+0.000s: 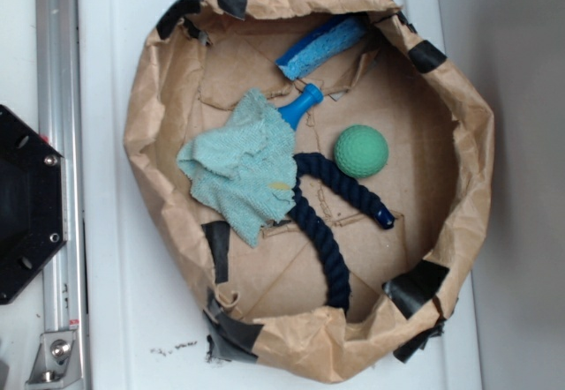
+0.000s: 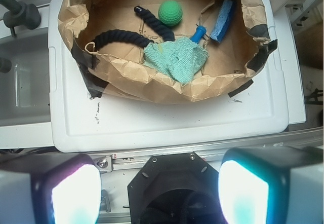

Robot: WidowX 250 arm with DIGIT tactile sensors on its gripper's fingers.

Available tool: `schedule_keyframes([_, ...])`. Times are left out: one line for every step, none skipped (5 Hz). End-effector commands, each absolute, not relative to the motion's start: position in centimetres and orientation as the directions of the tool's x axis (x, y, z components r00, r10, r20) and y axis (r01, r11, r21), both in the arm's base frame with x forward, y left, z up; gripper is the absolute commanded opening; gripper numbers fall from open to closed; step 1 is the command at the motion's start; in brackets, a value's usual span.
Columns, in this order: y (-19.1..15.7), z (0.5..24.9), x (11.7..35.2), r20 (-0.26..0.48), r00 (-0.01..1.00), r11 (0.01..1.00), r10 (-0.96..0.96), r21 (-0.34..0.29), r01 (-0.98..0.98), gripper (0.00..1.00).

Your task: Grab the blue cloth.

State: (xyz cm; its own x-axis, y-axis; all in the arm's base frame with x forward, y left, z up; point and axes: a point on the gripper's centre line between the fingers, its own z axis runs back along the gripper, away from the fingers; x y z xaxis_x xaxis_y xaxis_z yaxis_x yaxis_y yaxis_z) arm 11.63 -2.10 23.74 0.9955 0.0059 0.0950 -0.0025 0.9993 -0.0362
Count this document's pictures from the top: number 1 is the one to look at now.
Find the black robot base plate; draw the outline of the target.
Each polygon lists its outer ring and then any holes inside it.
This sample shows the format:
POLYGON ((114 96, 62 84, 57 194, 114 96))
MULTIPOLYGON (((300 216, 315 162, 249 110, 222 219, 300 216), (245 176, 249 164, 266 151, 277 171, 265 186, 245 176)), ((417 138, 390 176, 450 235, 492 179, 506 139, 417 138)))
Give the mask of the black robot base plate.
POLYGON ((65 243, 62 156, 1 107, 1 304, 12 303, 65 243))

